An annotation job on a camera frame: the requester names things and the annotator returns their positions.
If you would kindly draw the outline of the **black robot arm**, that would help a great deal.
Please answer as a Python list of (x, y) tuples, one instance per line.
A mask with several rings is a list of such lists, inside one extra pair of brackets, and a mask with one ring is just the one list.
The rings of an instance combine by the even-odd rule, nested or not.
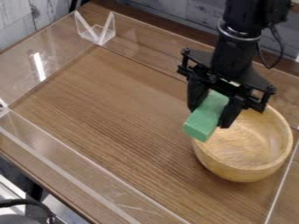
[(181, 50), (177, 73), (187, 78), (187, 105), (195, 110), (208, 92), (228, 97), (216, 125), (227, 129), (244, 109), (263, 112), (276, 87), (255, 71), (252, 61), (262, 55), (259, 41), (268, 29), (280, 40), (276, 25), (287, 20), (291, 0), (225, 0), (217, 23), (219, 40), (205, 59), (195, 49)]

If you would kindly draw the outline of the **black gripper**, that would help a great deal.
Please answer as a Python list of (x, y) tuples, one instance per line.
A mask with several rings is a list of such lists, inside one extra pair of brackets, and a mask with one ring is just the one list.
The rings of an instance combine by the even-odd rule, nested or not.
[(259, 38), (220, 36), (212, 53), (185, 47), (177, 73), (187, 78), (187, 106), (193, 111), (209, 90), (228, 97), (219, 118), (219, 127), (227, 129), (243, 109), (263, 112), (276, 87), (252, 67), (259, 50)]

